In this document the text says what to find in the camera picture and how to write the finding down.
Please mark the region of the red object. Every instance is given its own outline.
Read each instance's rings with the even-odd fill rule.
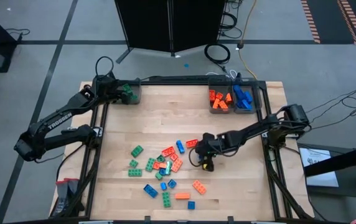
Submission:
[[[215,101],[215,90],[209,90],[208,95],[210,97],[211,102]]]
[[[186,142],[186,148],[192,148],[197,145],[197,139],[193,139]]]
[[[175,153],[174,147],[170,146],[167,149],[161,151],[161,155],[164,157],[170,156],[171,154]]]
[[[175,161],[178,159],[178,156],[177,156],[177,154],[173,153],[173,154],[171,154],[170,158],[172,161]]]
[[[182,163],[183,163],[182,159],[177,158],[177,160],[172,164],[171,170],[177,172],[181,167]]]
[[[217,93],[217,95],[215,96],[217,99],[222,100],[223,94],[222,93]]]
[[[203,186],[202,183],[200,183],[200,181],[195,180],[195,182],[193,182],[193,187],[200,193],[200,194],[204,194],[206,189]]]
[[[160,168],[160,162],[154,162],[153,169],[159,169],[159,168]]]

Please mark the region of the blue lego brick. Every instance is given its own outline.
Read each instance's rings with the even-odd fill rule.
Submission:
[[[159,173],[160,173],[160,175],[165,175],[166,174],[166,169],[165,168],[160,168]]]
[[[185,152],[185,148],[184,146],[182,145],[182,142],[180,140],[177,141],[177,147],[178,147],[178,150],[179,150],[179,153],[184,153]]]
[[[188,201],[188,209],[195,209],[195,202]]]
[[[165,182],[160,183],[161,190],[167,190],[167,184]]]
[[[245,109],[246,109],[246,110],[251,110],[251,109],[253,109],[253,107],[251,106],[251,104],[247,103],[246,100],[242,100],[241,102],[245,105]]]
[[[177,185],[177,182],[175,182],[173,179],[171,179],[169,182],[168,182],[168,186],[170,187],[170,188],[174,188],[174,187],[176,187],[176,185]]]
[[[248,91],[245,92],[245,100],[247,103],[253,102],[253,97],[251,97],[251,94]]]
[[[146,184],[145,188],[143,188],[146,193],[148,193],[152,198],[155,198],[158,194],[156,190],[154,190],[153,187],[151,187],[149,184]]]

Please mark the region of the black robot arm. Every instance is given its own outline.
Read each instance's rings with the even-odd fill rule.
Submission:
[[[280,112],[283,112],[282,118],[278,118]],[[288,134],[297,134],[301,137],[307,126],[309,126],[309,121],[302,106],[289,105],[239,131],[227,131],[218,134],[216,138],[213,134],[204,133],[203,139],[195,148],[195,152],[199,155],[198,166],[202,166],[204,170],[213,171],[213,157],[216,155],[234,156],[247,140],[266,132],[268,132],[269,146],[279,149],[284,146]]]

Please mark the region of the orange bricks in bin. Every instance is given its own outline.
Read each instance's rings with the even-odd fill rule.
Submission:
[[[176,193],[176,199],[190,199],[190,193]]]
[[[177,172],[181,167],[182,162],[183,162],[182,159],[177,158],[176,161],[172,164],[171,170]]]
[[[215,90],[209,90],[208,95],[209,95],[210,101],[213,102],[215,100]]]
[[[204,194],[206,189],[203,186],[202,183],[200,183],[200,181],[195,180],[195,182],[193,182],[193,187],[200,193],[200,194]]]
[[[222,100],[223,94],[222,93],[217,93],[217,95],[215,96],[217,99]]]

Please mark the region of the red lego brick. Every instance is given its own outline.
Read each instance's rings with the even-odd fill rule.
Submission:
[[[183,163],[182,159],[177,158],[176,161],[172,164],[171,170],[177,172],[181,167],[182,163]]]
[[[215,96],[217,99],[222,100],[223,94],[222,93],[217,93],[217,95]]]
[[[177,156],[177,154],[173,153],[173,154],[171,154],[170,158],[172,161],[175,161],[176,159],[178,159],[178,156]]]
[[[192,148],[197,145],[197,139],[193,139],[186,142],[186,148]]]
[[[210,97],[210,101],[214,102],[215,101],[215,90],[209,90],[208,95]]]
[[[161,151],[161,155],[164,157],[170,156],[171,154],[175,153],[174,147],[170,146],[167,149]]]

